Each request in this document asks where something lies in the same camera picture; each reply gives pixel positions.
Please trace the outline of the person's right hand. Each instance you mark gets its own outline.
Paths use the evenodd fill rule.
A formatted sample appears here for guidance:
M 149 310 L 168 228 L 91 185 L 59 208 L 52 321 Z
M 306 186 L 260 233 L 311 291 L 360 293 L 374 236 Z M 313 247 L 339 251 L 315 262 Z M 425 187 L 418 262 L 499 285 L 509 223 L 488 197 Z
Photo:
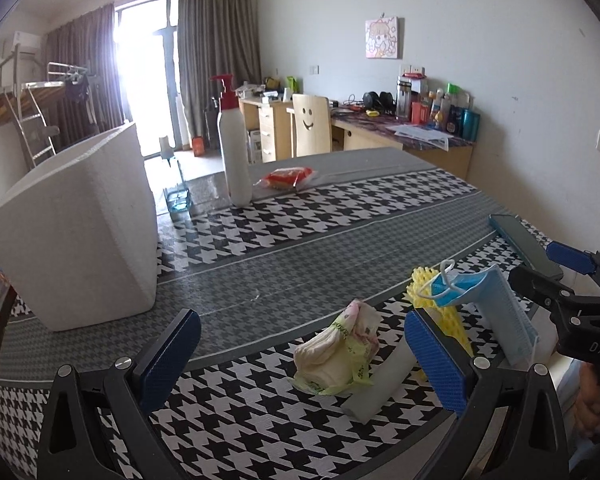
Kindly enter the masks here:
M 579 382 L 574 418 L 581 436 L 592 438 L 600 434 L 600 383 L 591 364 L 581 364 Z

